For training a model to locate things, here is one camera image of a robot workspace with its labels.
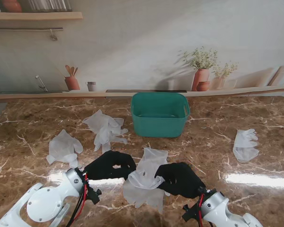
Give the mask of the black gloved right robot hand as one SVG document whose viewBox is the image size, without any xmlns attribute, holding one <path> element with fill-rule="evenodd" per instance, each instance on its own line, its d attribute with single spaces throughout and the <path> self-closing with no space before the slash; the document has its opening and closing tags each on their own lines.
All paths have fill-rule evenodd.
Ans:
<svg viewBox="0 0 284 227">
<path fill-rule="evenodd" d="M 206 188 L 192 168 L 184 162 L 161 165 L 155 174 L 157 176 L 164 179 L 158 188 L 174 196 L 194 199 L 199 196 L 200 187 Z"/>
</svg>

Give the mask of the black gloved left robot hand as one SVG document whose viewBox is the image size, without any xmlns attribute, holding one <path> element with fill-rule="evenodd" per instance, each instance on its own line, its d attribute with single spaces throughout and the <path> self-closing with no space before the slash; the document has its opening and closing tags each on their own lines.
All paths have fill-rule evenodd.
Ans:
<svg viewBox="0 0 284 227">
<path fill-rule="evenodd" d="M 84 168 L 90 180 L 128 178 L 136 170 L 136 164 L 129 154 L 107 151 Z"/>
</svg>

